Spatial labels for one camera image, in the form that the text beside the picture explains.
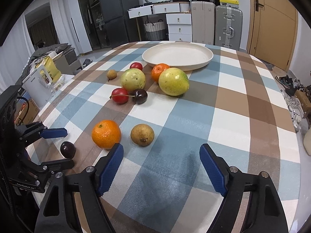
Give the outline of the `dark purple plum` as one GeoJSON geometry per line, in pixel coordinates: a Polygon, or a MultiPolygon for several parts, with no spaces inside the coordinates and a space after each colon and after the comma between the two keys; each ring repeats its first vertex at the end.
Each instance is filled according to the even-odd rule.
{"type": "Polygon", "coordinates": [[[76,152],[76,147],[71,142],[65,141],[61,144],[60,152],[64,158],[72,159],[76,152]]]}

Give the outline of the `red cherry tomato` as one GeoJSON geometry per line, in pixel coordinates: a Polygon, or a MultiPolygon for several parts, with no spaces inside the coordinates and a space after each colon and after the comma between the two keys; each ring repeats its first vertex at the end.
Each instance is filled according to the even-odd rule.
{"type": "Polygon", "coordinates": [[[130,65],[130,68],[136,68],[136,69],[139,69],[139,70],[143,70],[143,65],[140,62],[133,62],[130,65]]]}

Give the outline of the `brown pear-like fruit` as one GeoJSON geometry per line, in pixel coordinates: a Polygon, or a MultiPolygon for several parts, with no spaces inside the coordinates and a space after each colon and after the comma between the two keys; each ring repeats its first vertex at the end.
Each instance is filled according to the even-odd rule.
{"type": "Polygon", "coordinates": [[[155,132],[147,124],[138,124],[131,130],[131,139],[138,146],[149,146],[155,138],[155,132]]]}

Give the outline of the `small tan longan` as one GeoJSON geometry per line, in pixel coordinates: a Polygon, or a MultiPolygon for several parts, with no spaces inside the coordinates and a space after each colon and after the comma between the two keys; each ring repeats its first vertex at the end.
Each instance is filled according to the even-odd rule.
{"type": "Polygon", "coordinates": [[[117,75],[118,75],[118,73],[117,73],[117,71],[115,71],[115,70],[109,70],[109,71],[107,72],[107,78],[108,78],[108,80],[113,80],[113,79],[117,78],[117,75]]]}

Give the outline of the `white drawer cabinet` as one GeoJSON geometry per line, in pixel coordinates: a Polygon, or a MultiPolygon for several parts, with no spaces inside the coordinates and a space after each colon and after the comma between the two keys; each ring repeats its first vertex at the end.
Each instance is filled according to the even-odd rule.
{"type": "Polygon", "coordinates": [[[160,15],[166,16],[170,41],[192,42],[192,17],[189,2],[169,2],[145,5],[128,10],[129,18],[160,15]]]}

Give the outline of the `silver suitcase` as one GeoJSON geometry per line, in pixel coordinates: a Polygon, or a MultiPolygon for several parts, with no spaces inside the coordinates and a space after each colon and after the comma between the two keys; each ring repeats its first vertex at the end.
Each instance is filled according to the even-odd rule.
{"type": "Polygon", "coordinates": [[[215,45],[239,50],[242,34],[243,13],[240,9],[216,6],[215,45]]]}

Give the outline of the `black refrigerator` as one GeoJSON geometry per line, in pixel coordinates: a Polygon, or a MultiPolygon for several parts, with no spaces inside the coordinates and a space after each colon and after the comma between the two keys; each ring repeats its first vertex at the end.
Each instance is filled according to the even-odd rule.
{"type": "Polygon", "coordinates": [[[139,0],[99,0],[104,18],[104,26],[112,48],[137,42],[138,28],[128,10],[139,5],[139,0]]]}

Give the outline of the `dark cherry with stem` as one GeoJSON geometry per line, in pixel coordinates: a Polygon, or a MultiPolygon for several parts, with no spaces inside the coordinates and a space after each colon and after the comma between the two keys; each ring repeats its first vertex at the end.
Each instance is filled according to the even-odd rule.
{"type": "Polygon", "coordinates": [[[130,93],[135,104],[143,104],[147,101],[148,94],[144,89],[137,89],[130,93]]]}

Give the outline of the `small orange mandarin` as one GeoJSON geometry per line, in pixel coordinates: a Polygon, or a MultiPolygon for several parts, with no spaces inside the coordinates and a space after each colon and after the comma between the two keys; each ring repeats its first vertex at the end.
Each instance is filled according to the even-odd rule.
{"type": "Polygon", "coordinates": [[[170,66],[165,63],[155,65],[151,71],[151,78],[158,83],[160,75],[168,68],[170,68],[170,66]]]}

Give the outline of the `large orange mandarin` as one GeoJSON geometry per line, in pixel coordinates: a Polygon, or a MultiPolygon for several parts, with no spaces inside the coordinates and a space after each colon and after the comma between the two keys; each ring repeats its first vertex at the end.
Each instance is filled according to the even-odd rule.
{"type": "Polygon", "coordinates": [[[92,129],[92,140],[101,149],[110,150],[121,140],[121,130],[113,120],[102,120],[92,129]]]}

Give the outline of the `wooden door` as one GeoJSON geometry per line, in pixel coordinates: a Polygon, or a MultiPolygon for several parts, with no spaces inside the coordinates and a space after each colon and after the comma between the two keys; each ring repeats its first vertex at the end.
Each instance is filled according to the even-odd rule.
{"type": "Polygon", "coordinates": [[[250,0],[248,53],[287,71],[297,28],[298,13],[289,0],[250,0]]]}

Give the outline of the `red tomato with stem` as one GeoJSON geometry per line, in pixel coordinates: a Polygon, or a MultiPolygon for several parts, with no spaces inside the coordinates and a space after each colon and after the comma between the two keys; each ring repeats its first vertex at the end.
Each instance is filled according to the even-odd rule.
{"type": "Polygon", "coordinates": [[[116,88],[112,91],[110,98],[116,104],[125,104],[129,100],[129,93],[124,88],[116,88]]]}

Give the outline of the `yellow snack bag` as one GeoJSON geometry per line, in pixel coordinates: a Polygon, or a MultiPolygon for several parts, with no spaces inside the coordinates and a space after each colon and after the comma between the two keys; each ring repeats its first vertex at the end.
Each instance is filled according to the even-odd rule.
{"type": "Polygon", "coordinates": [[[55,83],[61,77],[61,72],[55,66],[54,61],[51,57],[45,56],[35,67],[38,68],[40,65],[44,65],[45,69],[47,70],[49,76],[52,79],[52,83],[55,83]]]}

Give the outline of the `cream round plate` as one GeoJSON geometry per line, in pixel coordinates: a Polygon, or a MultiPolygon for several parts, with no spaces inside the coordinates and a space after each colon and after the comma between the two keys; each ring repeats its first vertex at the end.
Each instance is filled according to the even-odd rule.
{"type": "Polygon", "coordinates": [[[152,67],[163,63],[184,72],[207,66],[213,57],[213,52],[204,44],[186,42],[162,43],[142,54],[142,59],[152,67]]]}

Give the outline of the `green yellow guava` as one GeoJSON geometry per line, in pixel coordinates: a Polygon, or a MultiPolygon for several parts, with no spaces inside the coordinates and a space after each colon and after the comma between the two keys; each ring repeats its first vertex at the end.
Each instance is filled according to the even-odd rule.
{"type": "Polygon", "coordinates": [[[126,70],[120,79],[121,87],[127,91],[144,89],[145,81],[145,74],[138,68],[130,68],[126,70]]]}

